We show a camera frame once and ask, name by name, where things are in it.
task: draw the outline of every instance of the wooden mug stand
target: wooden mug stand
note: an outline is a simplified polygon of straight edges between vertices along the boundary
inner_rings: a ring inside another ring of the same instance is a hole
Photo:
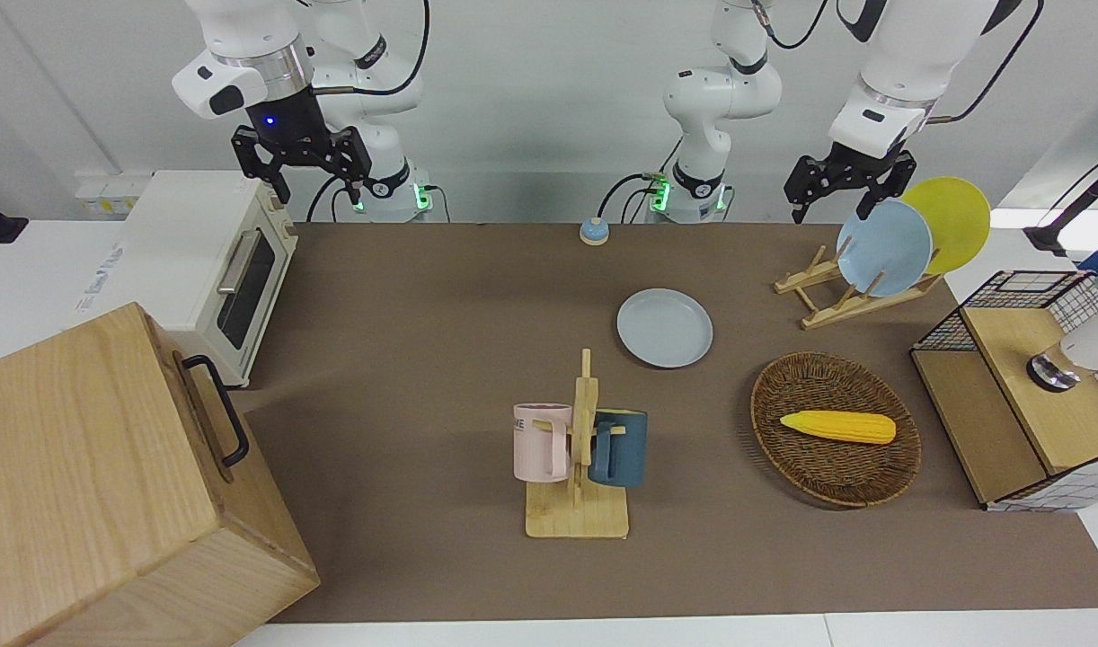
[[[800,328],[808,331],[809,328],[828,326],[828,324],[836,324],[838,321],[852,319],[866,312],[882,310],[897,305],[898,303],[905,303],[907,300],[922,298],[923,294],[928,294],[928,290],[931,290],[940,281],[941,275],[923,275],[911,288],[899,292],[899,294],[890,295],[890,298],[874,298],[870,294],[873,293],[874,288],[881,283],[882,279],[885,278],[885,274],[882,271],[882,274],[876,276],[876,279],[873,279],[873,282],[869,285],[869,289],[864,292],[859,292],[856,287],[849,286],[849,289],[844,290],[844,294],[841,294],[836,304],[824,309],[817,308],[816,303],[813,303],[813,300],[804,292],[804,288],[827,283],[828,281],[833,281],[833,279],[841,279],[840,267],[837,266],[837,261],[840,260],[844,250],[849,249],[850,242],[853,242],[852,237],[844,238],[840,249],[837,249],[837,254],[831,259],[825,261],[821,261],[820,258],[825,256],[825,250],[828,247],[820,245],[820,249],[817,249],[813,261],[808,263],[807,269],[797,271],[796,275],[786,271],[784,278],[772,286],[777,294],[796,292],[797,298],[803,300],[804,306],[808,308],[808,315],[800,319]],[[938,250],[940,249],[933,250],[932,258],[937,258]]]
[[[597,378],[591,376],[591,352],[581,352],[581,377],[573,397],[569,428],[572,470],[569,479],[552,483],[525,483],[525,534],[533,537],[625,539],[628,503],[623,487],[603,487],[589,478],[593,464],[591,439],[597,413]],[[614,427],[624,434],[625,427]]]

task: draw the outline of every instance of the yellow corn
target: yellow corn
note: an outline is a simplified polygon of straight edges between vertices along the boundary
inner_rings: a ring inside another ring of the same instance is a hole
[[[853,411],[797,411],[780,423],[811,437],[886,445],[897,437],[897,423],[878,413]]]

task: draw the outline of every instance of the mug handle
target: mug handle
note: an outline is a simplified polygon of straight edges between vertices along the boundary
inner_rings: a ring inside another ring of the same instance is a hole
[[[567,430],[564,422],[546,422],[552,425],[552,453],[549,455],[552,464],[549,466],[549,473],[554,479],[565,478],[565,475],[569,473],[569,456],[565,455],[565,436],[569,435],[569,430]]]
[[[612,431],[614,423],[603,421],[597,423],[597,447],[593,451],[593,476],[598,480],[609,480],[609,466],[612,464]]]

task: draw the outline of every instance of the black metal handle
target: black metal handle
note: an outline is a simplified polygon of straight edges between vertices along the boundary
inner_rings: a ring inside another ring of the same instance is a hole
[[[242,462],[246,454],[249,454],[249,438],[245,435],[245,427],[242,427],[242,421],[237,417],[234,403],[229,401],[229,392],[225,390],[225,384],[222,383],[221,376],[217,373],[217,368],[213,365],[213,360],[204,355],[195,355],[182,359],[182,368],[187,369],[187,371],[191,368],[197,368],[197,366],[205,366],[208,371],[210,371],[210,377],[213,378],[213,386],[217,389],[217,398],[221,398],[221,405],[224,406],[225,415],[228,415],[229,424],[234,427],[234,435],[237,437],[237,449],[229,451],[227,456],[222,458],[221,464],[225,467],[236,466],[236,464]]]

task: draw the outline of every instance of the oven handle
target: oven handle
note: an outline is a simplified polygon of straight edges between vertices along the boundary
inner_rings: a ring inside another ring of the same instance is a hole
[[[234,435],[237,437],[237,449],[222,457],[221,464],[225,467],[236,466],[236,464],[242,462],[246,454],[249,454],[249,438],[245,435],[245,427],[242,427],[242,421],[237,417],[234,403],[229,401],[229,392],[225,390],[225,384],[221,381],[221,376],[217,373],[217,368],[213,365],[213,360],[204,355],[187,357],[180,364],[182,364],[182,368],[187,369],[187,371],[191,368],[197,368],[197,366],[205,366],[209,369],[210,377],[213,378],[213,386],[217,389],[217,398],[221,398],[221,405],[225,406],[225,415],[228,415],[229,425],[234,427]]]
[[[221,276],[217,283],[219,294],[237,294],[237,290],[245,281],[245,271],[249,268],[249,263],[254,260],[254,253],[261,243],[261,230],[242,233],[234,247],[234,255],[229,257],[229,265],[225,267],[225,274]]]

